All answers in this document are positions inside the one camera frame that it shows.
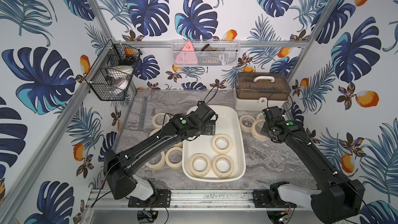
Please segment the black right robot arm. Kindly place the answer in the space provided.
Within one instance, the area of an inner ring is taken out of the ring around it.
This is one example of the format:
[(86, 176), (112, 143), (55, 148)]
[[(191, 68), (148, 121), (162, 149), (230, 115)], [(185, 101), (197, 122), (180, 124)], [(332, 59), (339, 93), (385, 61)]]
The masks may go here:
[(365, 188), (359, 180), (349, 179), (334, 166), (310, 140), (302, 124), (286, 120), (282, 109), (264, 109), (263, 135), (274, 143), (285, 143), (300, 158), (314, 177), (316, 190), (282, 183), (279, 198), (314, 212), (324, 224), (332, 224), (359, 214)]

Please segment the white plastic storage tray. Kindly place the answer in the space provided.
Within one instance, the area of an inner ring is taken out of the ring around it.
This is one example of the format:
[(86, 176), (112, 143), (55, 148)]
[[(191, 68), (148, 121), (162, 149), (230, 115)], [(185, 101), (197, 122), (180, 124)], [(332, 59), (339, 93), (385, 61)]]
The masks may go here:
[[(210, 108), (212, 108), (217, 114), (217, 116), (213, 118), (216, 120), (215, 135), (225, 134), (229, 136), (233, 142), (232, 149), (228, 154), (226, 154), (226, 156), (229, 156), (232, 159), (234, 163), (234, 172), (228, 178), (219, 178), (214, 173), (212, 169), (212, 163), (213, 160), (220, 155), (214, 152), (212, 148), (212, 139), (214, 135), (201, 135), (193, 141), (183, 142), (182, 169), (188, 178), (197, 181), (220, 183), (238, 180), (245, 174), (246, 171), (244, 142), (241, 133), (239, 117), (236, 111), (228, 106), (211, 105)], [(191, 173), (189, 166), (190, 159), (198, 153), (207, 155), (211, 162), (210, 172), (202, 178), (195, 177)]]

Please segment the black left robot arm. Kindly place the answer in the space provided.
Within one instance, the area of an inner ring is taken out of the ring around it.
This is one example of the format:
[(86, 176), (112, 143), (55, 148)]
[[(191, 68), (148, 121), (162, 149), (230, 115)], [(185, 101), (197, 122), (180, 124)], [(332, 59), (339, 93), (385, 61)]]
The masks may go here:
[(108, 151), (104, 157), (105, 182), (115, 200), (129, 195), (138, 186), (133, 175), (162, 151), (182, 141), (215, 134), (216, 112), (203, 101), (188, 114), (175, 114), (161, 129), (132, 148), (119, 153)]

